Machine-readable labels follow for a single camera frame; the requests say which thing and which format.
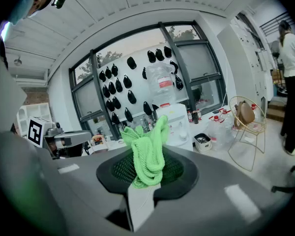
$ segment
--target green towel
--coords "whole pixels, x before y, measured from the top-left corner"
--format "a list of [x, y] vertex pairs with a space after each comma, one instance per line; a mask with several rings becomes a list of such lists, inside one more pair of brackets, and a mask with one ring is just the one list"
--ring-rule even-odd
[[162, 145], [167, 141], [168, 118], [161, 116], [154, 129], [146, 134], [143, 128], [137, 126], [134, 131], [126, 127], [121, 136], [126, 145], [131, 146], [133, 151], [133, 162], [137, 176], [133, 180], [135, 188], [146, 188], [157, 185], [163, 177], [165, 166]]

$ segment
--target brown bag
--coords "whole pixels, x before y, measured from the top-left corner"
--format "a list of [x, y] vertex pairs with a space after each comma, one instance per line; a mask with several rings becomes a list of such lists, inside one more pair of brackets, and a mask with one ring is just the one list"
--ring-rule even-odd
[[[246, 101], [241, 101], [239, 105], [236, 108], [237, 113], [236, 116], [237, 118], [244, 124], [250, 124], [255, 120], [255, 114], [252, 111], [250, 105]], [[235, 118], [234, 120], [234, 126], [238, 129], [241, 128], [242, 124], [240, 123], [239, 125], [237, 124], [237, 119]]]

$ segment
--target tree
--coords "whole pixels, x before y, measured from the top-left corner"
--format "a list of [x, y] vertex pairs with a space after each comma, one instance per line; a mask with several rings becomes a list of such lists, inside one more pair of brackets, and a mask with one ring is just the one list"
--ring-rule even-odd
[[197, 36], [195, 33], [193, 33], [193, 29], [188, 29], [183, 32], [179, 31], [178, 34], [176, 35], [174, 34], [174, 31], [175, 31], [174, 26], [172, 26], [170, 30], [168, 31], [173, 41], [190, 40], [190, 39], [194, 39], [195, 36]]
[[[102, 67], [109, 62], [119, 59], [121, 56], [122, 53], [112, 53], [111, 51], [108, 51], [105, 56], [102, 56], [101, 53], [99, 53], [96, 56], [98, 67]], [[92, 73], [92, 65], [90, 63], [90, 59], [88, 59], [88, 62], [85, 66], [81, 66], [79, 67], [79, 69], [82, 70], [83, 73], [78, 76], [77, 80], [85, 79], [88, 75], [90, 75]]]

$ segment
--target black pants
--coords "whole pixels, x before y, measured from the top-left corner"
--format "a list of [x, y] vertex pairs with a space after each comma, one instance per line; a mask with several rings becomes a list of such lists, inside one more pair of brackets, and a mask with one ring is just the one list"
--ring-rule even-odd
[[295, 76], [285, 78], [287, 104], [281, 135], [287, 134], [285, 149], [292, 153], [295, 149]]

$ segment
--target red label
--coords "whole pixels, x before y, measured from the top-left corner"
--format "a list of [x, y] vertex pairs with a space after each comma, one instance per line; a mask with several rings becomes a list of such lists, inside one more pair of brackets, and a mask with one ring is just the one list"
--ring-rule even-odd
[[161, 108], [162, 107], [166, 107], [166, 106], [170, 106], [170, 104], [169, 103], [165, 103], [165, 104], [160, 105]]
[[164, 88], [164, 87], [171, 86], [172, 84], [173, 84], [172, 81], [163, 81], [159, 83], [159, 87]]

